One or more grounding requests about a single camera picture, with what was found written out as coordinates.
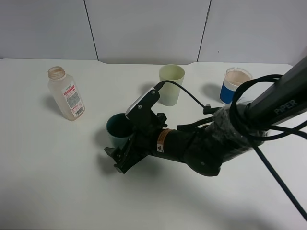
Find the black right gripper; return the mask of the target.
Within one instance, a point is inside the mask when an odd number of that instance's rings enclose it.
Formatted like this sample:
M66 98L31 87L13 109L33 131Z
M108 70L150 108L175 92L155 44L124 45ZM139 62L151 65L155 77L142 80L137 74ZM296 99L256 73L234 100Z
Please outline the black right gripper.
M167 127L164 113L130 111L126 117L132 123L132 136L122 148L104 148L105 153L115 161L114 168L121 174L156 150L157 136Z

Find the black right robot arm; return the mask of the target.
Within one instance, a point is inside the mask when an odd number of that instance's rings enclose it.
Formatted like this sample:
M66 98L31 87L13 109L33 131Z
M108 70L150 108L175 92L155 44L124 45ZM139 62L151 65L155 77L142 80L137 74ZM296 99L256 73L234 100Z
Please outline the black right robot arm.
M204 176L217 176L221 165L268 140L290 134L305 138L306 123L294 128L280 123L307 110L307 61L283 75L271 74L243 83L228 106L203 106L205 119L168 129L166 116L151 108L166 81L138 99L126 112L132 136L125 144L105 148L115 168L127 172L146 156L178 161Z

